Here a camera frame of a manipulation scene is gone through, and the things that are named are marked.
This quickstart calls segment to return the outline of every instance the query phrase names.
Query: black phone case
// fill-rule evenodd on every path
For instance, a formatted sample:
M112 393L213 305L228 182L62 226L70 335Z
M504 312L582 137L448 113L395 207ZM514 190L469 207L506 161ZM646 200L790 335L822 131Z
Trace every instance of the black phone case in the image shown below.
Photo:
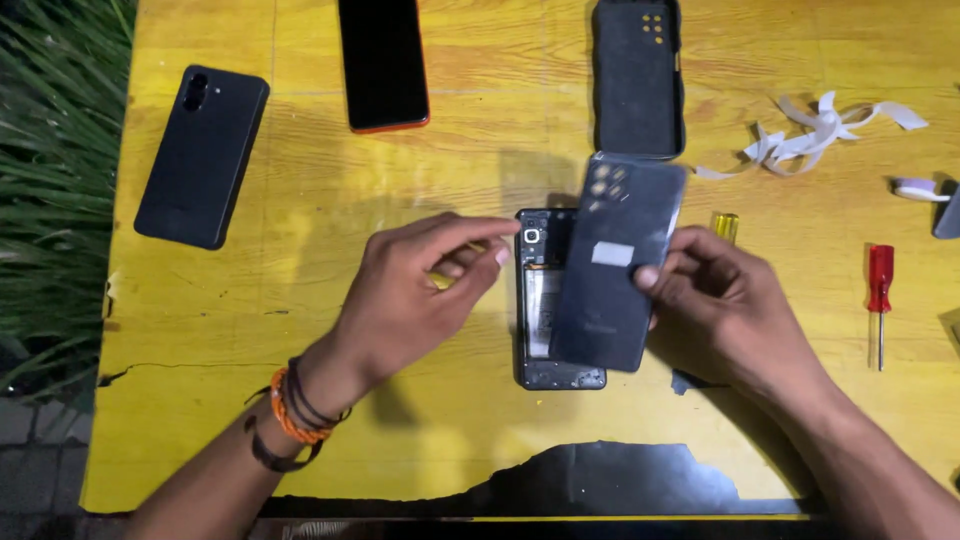
M198 74L206 76L204 98L189 110ZM224 245L269 94L259 77L186 68L133 222L138 233L208 250Z
M686 169L635 156L590 159L577 213L550 355L634 372L646 344L650 298L638 266L662 266L684 196Z
M680 5L599 0L593 40L597 151L679 156L686 145Z
M563 265L575 224L576 209L522 209L516 213L520 232L514 240L516 253L516 382L527 390L600 390L607 385L607 370L530 355L527 337L527 287L524 265ZM523 235L537 229L543 238L530 244Z

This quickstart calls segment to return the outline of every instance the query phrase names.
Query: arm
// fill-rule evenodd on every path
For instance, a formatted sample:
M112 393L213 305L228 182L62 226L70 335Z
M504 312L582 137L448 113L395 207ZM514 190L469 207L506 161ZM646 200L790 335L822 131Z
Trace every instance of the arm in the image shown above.
M699 330L734 386L773 414L857 537L960 538L960 502L830 379L766 261L703 228L677 230L640 290Z
M300 357L306 401L336 417L456 333L510 255L500 236L517 230L514 220L446 213L371 237L336 325ZM440 289L431 272L453 284ZM248 423L273 454L303 450L265 396L136 509L127 537L242 538L282 478L253 456Z

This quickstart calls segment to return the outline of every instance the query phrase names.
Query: orange bracelet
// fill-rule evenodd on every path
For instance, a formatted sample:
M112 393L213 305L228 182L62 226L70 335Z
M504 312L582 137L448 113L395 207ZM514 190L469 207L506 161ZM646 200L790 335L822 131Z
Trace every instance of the orange bracelet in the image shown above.
M283 432L290 435L297 441L315 445L320 441L326 440L333 432L333 428L320 428L319 430L305 430L299 428L287 416L287 405L283 402L283 382L287 374L287 368L281 367L276 370L274 377L270 380L270 406L274 410L274 416L280 422Z

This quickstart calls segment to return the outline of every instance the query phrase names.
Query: red screwdriver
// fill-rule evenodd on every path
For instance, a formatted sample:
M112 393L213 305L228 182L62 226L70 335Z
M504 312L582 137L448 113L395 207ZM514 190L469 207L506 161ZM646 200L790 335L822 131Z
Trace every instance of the red screwdriver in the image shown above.
M894 280L893 246L870 247L870 303L867 309L880 314L880 339L876 365L883 371L883 314L890 308L890 283Z

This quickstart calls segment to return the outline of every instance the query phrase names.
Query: black smartphone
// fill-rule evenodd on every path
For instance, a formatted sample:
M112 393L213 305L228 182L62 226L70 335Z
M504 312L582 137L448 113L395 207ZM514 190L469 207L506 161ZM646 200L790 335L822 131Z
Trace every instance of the black smartphone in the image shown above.
M553 319L553 358L639 369L651 301L633 274L663 265L685 184L677 165L604 152L590 158Z
M667 160L686 144L677 0L598 0L593 9L598 151Z
M259 77L186 68L135 231L208 250L224 245L268 95Z
M430 119L417 0L340 0L347 116L356 133Z
M550 332L564 275L575 209L523 209L516 253L516 381L527 390L599 390L607 370L560 362Z

